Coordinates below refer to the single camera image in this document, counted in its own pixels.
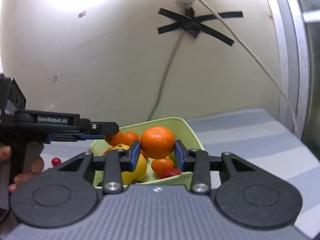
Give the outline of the person's left hand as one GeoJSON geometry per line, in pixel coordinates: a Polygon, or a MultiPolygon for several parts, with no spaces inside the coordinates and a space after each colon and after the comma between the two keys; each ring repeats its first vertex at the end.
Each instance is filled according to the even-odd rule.
{"type": "MultiPolygon", "coordinates": [[[[6,162],[11,159],[12,149],[10,146],[1,144],[1,161],[6,162]]],[[[19,186],[44,170],[44,161],[40,156],[22,161],[21,173],[16,174],[13,183],[8,186],[9,193],[13,193],[19,186]]]]}

